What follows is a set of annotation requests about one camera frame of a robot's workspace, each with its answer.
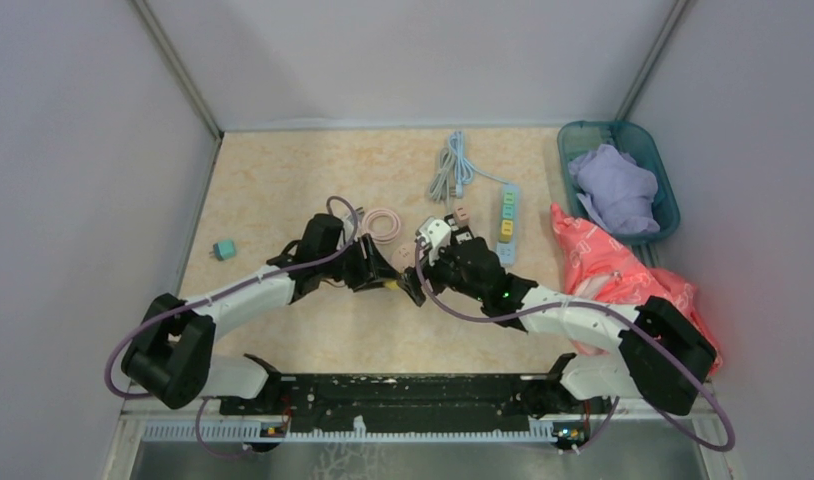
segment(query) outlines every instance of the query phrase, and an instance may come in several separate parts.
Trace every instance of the table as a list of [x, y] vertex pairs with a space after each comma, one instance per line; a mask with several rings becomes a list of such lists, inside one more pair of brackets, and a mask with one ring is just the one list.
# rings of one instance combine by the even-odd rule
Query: table
[[[368, 211], [392, 208], [401, 237], [381, 252], [389, 258], [415, 229], [445, 209], [426, 196], [437, 154], [451, 129], [229, 133], [224, 138], [183, 279], [184, 296], [234, 282], [300, 238], [307, 221], [338, 194]], [[562, 253], [549, 206], [565, 207], [554, 128], [468, 129], [467, 157], [522, 189], [517, 262], [511, 271], [561, 287]], [[494, 245], [501, 185], [478, 177], [456, 205]], [[209, 255], [230, 238], [238, 254]], [[447, 291], [452, 307], [479, 315], [477, 302]], [[564, 338], [473, 324], [430, 301], [417, 308], [401, 291], [351, 293], [322, 284], [298, 303], [273, 310], [220, 340], [216, 353], [252, 353], [292, 373], [545, 372], [573, 351]]]

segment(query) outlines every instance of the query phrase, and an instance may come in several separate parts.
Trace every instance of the pink bag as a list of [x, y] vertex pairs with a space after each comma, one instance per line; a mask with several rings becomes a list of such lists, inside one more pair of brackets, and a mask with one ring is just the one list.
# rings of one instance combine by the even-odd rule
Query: pink bag
[[[565, 254], [564, 290], [605, 303], [643, 304], [650, 296], [672, 302], [719, 352], [719, 344], [695, 311], [693, 297], [698, 288], [662, 268], [648, 268], [626, 246], [583, 218], [572, 218], [551, 205], [551, 226]], [[598, 348], [572, 342], [584, 355], [603, 353]], [[710, 373], [722, 365], [717, 355]]]

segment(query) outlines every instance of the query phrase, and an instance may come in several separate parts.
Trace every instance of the plastic bin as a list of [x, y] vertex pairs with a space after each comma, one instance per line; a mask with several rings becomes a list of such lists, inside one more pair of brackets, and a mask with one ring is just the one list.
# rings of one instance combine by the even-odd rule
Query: plastic bin
[[625, 245], [644, 245], [657, 242], [671, 235], [681, 222], [678, 204], [672, 193], [672, 186], [660, 161], [660, 154], [654, 139], [651, 138], [639, 125], [629, 122], [573, 122], [564, 126], [557, 135], [557, 145], [560, 149], [560, 164], [563, 169], [563, 181], [566, 184], [566, 196], [569, 198], [569, 208], [575, 217], [589, 219], [587, 211], [578, 200], [580, 187], [572, 180], [569, 174], [569, 162], [607, 143], [616, 147], [620, 152], [628, 152], [637, 161], [637, 165], [657, 177], [657, 195], [652, 204], [654, 219], [660, 225], [657, 233], [639, 235], [614, 235], [616, 240]]

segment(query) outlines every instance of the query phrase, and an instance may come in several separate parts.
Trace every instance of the lavender towel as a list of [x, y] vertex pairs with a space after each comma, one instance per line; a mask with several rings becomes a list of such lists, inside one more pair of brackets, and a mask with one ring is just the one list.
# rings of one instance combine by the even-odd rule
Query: lavender towel
[[601, 145], [569, 163], [572, 179], [590, 219], [608, 233], [633, 235], [660, 231], [651, 213], [657, 178], [627, 153]]

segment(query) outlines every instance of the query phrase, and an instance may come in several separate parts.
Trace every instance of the yellow object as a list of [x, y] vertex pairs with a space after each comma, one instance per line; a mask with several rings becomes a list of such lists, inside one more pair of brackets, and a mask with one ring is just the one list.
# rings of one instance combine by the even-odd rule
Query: yellow object
[[501, 221], [501, 233], [498, 234], [498, 241], [509, 243], [513, 239], [513, 220]]

